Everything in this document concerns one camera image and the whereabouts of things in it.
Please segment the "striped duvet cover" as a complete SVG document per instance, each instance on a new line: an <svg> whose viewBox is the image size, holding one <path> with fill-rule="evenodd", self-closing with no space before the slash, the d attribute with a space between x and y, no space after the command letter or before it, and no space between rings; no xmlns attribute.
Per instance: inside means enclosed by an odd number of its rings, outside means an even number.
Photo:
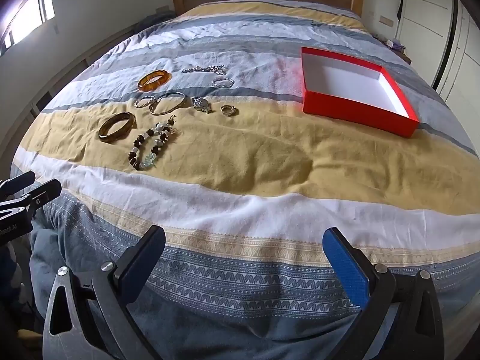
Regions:
<svg viewBox="0 0 480 360"><path fill-rule="evenodd" d="M384 67L416 112L414 134L305 114L302 47ZM170 80L140 91L156 70ZM151 115L168 91L184 106ZM120 112L133 129L100 141ZM25 171L62 186L32 222L41 314L60 267L93 270L150 226L165 230L131 313L166 359L325 358L359 313L322 250L330 227L393 272L431 273L447 359L479 326L479 157L442 98L346 10L208 3L128 38L33 121L11 166Z"/></svg>

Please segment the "large thin silver hoop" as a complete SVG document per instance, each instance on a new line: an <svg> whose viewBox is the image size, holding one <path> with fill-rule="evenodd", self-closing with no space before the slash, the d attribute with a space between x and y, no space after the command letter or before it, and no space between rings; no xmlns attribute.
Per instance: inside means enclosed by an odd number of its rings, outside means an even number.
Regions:
<svg viewBox="0 0 480 360"><path fill-rule="evenodd" d="M187 96L180 91L168 91L151 100L148 111L153 116L165 116L184 106Z"/></svg>

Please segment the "silver wristwatch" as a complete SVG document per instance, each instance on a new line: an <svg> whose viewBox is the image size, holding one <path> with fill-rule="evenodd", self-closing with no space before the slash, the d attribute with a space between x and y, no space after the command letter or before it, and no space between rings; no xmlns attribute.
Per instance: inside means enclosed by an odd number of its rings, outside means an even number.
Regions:
<svg viewBox="0 0 480 360"><path fill-rule="evenodd" d="M212 105L204 97L192 97L190 100L196 111L201 111L207 114L212 112Z"/></svg>

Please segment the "red jewelry box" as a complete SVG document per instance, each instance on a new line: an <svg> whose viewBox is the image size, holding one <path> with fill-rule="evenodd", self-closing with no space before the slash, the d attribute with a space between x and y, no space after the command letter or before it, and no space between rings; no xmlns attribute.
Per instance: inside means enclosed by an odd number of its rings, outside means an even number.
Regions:
<svg viewBox="0 0 480 360"><path fill-rule="evenodd" d="M382 66L350 55L301 48L303 112L410 138L419 125L413 106Z"/></svg>

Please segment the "dark brown bangle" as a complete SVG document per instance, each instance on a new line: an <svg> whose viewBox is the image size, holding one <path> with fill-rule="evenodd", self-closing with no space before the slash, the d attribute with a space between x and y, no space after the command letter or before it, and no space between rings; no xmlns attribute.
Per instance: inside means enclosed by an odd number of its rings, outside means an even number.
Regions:
<svg viewBox="0 0 480 360"><path fill-rule="evenodd" d="M98 139L112 143L125 138L133 129L136 122L134 114L120 112L105 121L97 132Z"/></svg>

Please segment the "twisted silver bangle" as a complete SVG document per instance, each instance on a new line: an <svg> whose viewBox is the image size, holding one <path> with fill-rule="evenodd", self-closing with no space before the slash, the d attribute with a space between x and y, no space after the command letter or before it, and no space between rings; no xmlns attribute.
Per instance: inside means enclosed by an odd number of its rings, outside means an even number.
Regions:
<svg viewBox="0 0 480 360"><path fill-rule="evenodd" d="M235 81L233 79L226 76L218 76L211 81L211 85L219 89L231 88L234 83Z"/></svg>

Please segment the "window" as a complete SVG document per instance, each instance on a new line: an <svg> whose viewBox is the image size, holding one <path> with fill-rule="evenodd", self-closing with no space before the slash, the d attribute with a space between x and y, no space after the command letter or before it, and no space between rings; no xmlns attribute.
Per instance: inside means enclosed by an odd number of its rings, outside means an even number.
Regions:
<svg viewBox="0 0 480 360"><path fill-rule="evenodd" d="M1 55L54 17L54 0L28 0L13 18L1 42Z"/></svg>

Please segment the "white wardrobe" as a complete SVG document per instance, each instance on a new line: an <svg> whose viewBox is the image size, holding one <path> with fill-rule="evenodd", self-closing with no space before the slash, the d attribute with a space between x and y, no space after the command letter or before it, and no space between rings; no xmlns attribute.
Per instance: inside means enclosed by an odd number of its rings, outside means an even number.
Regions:
<svg viewBox="0 0 480 360"><path fill-rule="evenodd" d="M479 149L479 28L460 0L402 0L397 38L411 66Z"/></svg>

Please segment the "wall switch plate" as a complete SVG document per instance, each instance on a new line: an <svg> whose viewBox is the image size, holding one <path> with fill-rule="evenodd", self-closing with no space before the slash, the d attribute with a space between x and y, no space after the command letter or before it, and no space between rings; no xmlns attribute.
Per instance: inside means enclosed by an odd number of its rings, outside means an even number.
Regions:
<svg viewBox="0 0 480 360"><path fill-rule="evenodd" d="M392 19L389 19L389 18L385 17L385 16L380 16L379 22L388 26L388 27L390 27L390 28L392 28L394 26L394 21Z"/></svg>

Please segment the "wooden nightstand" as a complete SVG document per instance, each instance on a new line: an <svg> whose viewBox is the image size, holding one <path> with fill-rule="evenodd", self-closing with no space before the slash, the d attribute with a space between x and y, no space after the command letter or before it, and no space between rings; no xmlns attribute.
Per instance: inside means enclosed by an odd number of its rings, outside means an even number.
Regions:
<svg viewBox="0 0 480 360"><path fill-rule="evenodd" d="M405 54L405 48L402 47L402 46L393 46L391 47L391 51L396 54L397 56L399 56L403 61L405 61L408 65L410 65L412 63L411 61L411 58L408 57L406 54Z"/></svg>

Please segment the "amber bangle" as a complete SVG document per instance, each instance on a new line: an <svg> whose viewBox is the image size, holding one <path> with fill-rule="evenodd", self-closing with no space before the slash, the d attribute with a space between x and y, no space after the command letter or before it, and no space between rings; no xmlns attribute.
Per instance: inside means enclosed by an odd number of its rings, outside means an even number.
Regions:
<svg viewBox="0 0 480 360"><path fill-rule="evenodd" d="M165 70L156 70L145 75L137 83L137 88L142 92L151 92L167 83L171 74Z"/></svg>

